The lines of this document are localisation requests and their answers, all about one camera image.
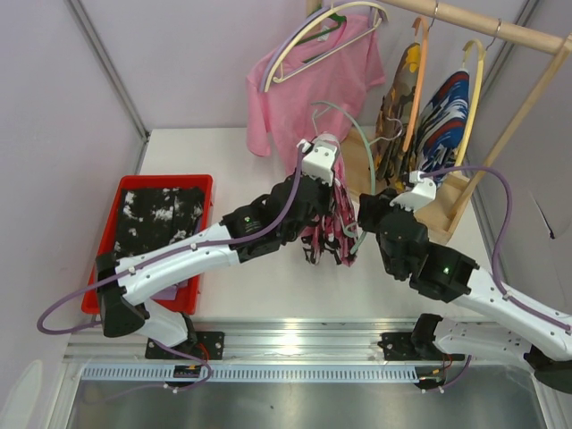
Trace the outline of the pink camouflage trousers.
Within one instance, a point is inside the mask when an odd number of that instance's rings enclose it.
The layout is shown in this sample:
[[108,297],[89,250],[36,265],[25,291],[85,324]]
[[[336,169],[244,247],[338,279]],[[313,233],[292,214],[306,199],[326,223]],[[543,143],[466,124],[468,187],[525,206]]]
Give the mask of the pink camouflage trousers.
[[339,157],[334,165],[333,197],[330,212],[318,217],[300,236],[306,261],[318,265],[323,254],[333,256],[337,265],[352,266],[358,252],[356,217],[345,177],[345,165]]

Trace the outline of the mint green hanger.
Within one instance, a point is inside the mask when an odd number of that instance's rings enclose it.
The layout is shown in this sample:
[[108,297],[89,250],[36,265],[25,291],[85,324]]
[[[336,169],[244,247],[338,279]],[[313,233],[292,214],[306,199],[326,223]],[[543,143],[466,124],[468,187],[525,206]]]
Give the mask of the mint green hanger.
[[335,134],[334,137],[339,141],[339,157],[343,159],[345,165],[347,188],[355,210],[358,238],[357,245],[353,248],[353,251],[358,251],[365,241],[367,232],[358,226],[358,215],[355,204],[362,193],[373,194],[376,191],[374,159],[372,149],[368,145],[370,139],[363,128],[358,124],[356,118],[343,107],[325,100],[315,102],[314,106],[321,106],[323,110],[320,111],[316,109],[313,112],[313,122],[318,122],[321,116],[333,110],[342,118],[342,121],[349,126],[348,132],[345,135]]

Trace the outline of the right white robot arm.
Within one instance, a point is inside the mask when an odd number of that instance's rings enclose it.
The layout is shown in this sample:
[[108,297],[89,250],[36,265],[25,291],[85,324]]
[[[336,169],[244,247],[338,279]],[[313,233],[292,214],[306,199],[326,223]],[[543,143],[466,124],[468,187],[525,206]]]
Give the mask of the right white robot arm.
[[423,313],[397,355],[436,360],[447,355],[500,361],[529,371],[555,391],[571,392],[571,318],[524,296],[454,248],[429,240],[425,225],[394,205],[387,189],[359,198],[358,225],[375,235],[385,272],[419,295],[470,309],[493,323],[462,323]]

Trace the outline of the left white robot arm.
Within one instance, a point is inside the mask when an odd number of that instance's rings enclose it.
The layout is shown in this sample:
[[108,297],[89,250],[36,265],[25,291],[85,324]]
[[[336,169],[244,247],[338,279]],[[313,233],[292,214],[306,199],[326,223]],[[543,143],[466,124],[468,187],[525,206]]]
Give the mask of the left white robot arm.
[[272,190],[185,240],[135,257],[97,258],[97,302],[103,335],[137,334],[169,348],[197,341],[188,315],[152,299],[178,282],[245,264],[296,241],[329,212],[335,180],[295,173]]

